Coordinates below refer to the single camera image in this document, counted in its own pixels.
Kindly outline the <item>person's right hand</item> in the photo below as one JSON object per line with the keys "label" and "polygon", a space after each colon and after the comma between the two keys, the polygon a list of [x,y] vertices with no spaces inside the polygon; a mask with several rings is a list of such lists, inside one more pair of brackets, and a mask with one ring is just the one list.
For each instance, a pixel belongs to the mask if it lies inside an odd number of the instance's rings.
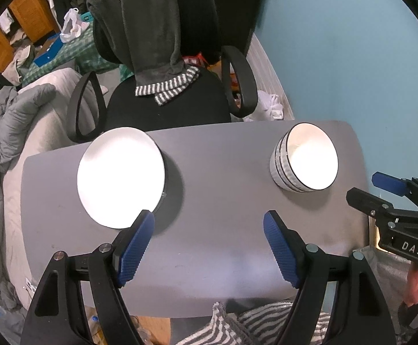
{"label": "person's right hand", "polygon": [[414,262],[409,267],[403,301],[408,308],[418,304],[418,267]]}

